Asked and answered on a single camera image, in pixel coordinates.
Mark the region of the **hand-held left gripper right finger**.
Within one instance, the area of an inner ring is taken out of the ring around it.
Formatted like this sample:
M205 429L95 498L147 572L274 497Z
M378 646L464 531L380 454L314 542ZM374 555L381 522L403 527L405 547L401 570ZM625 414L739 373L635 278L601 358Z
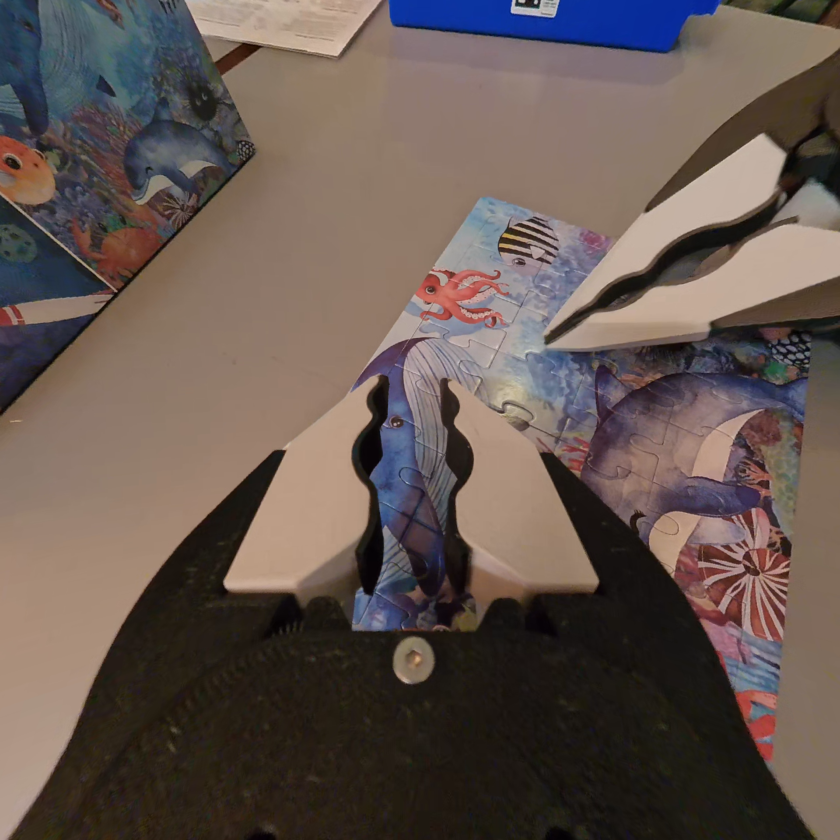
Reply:
M594 593L599 577L540 452L456 381L439 390L455 476L444 527L455 592L478 618L499 599L528 606L536 595Z

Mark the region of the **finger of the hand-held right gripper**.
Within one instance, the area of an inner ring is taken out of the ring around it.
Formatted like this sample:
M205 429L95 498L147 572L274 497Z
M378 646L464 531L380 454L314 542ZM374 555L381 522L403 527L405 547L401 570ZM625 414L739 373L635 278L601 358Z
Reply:
M550 347L596 351L696 342L718 329L837 319L839 233L780 224L711 272L550 330Z
M544 342L561 343L595 315L652 290L664 271L702 249L758 232L775 215L789 160L762 133L634 221L554 316Z

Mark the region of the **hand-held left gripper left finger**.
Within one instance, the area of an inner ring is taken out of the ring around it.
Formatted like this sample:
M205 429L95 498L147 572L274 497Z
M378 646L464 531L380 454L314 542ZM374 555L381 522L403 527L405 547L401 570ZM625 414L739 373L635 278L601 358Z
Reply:
M364 381L282 451L224 578L232 593L352 601L380 578L384 535L372 472L383 457L389 381Z

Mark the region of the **assembled sea jigsaw puzzle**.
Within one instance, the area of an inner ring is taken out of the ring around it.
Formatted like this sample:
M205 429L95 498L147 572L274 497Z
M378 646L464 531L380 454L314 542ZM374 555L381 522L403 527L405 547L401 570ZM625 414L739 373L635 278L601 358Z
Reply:
M640 350L548 350L611 240L480 198L360 375L388 380L374 480L384 560L359 631L473 629L444 527L455 476L439 385L459 383L580 477L685 594L773 756L811 336L763 329Z

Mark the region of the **blue plastic bin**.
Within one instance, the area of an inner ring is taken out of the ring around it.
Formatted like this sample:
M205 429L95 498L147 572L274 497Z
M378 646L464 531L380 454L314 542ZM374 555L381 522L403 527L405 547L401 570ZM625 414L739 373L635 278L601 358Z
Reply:
M390 1L394 26L666 53L719 1Z

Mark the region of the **illustrated puzzle box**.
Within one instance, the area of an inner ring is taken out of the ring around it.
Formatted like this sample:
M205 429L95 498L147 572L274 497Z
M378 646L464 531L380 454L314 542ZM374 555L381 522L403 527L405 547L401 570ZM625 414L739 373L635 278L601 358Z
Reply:
M254 156L185 2L1 2L1 407Z

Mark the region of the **instruction sheet in plastic sleeve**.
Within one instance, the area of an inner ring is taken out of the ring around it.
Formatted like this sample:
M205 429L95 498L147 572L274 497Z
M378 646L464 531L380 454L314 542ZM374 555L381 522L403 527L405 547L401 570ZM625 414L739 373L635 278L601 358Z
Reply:
M380 1L188 1L204 36L340 58Z

